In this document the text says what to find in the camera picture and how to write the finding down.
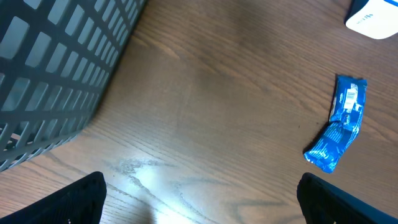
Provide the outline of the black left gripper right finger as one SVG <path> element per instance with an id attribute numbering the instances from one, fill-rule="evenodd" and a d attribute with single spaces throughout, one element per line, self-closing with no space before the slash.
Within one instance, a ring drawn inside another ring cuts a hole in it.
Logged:
<path id="1" fill-rule="evenodd" d="M 307 223 L 397 223 L 396 218 L 309 172 L 298 183 L 297 200 Z"/>

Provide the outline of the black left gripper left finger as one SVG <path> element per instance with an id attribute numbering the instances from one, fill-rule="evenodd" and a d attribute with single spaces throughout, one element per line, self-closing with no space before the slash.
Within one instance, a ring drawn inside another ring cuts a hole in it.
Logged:
<path id="1" fill-rule="evenodd" d="M 32 205 L 1 218 L 1 223 L 98 224 L 106 193 L 104 175 L 96 171 Z"/>

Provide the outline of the blue snack wrapper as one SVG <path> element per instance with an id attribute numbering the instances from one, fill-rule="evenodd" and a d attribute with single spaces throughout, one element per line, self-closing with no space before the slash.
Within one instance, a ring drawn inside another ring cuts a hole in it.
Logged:
<path id="1" fill-rule="evenodd" d="M 329 120 L 303 157 L 323 172 L 332 173 L 339 160 L 358 137 L 364 115 L 365 79 L 338 75 Z"/>

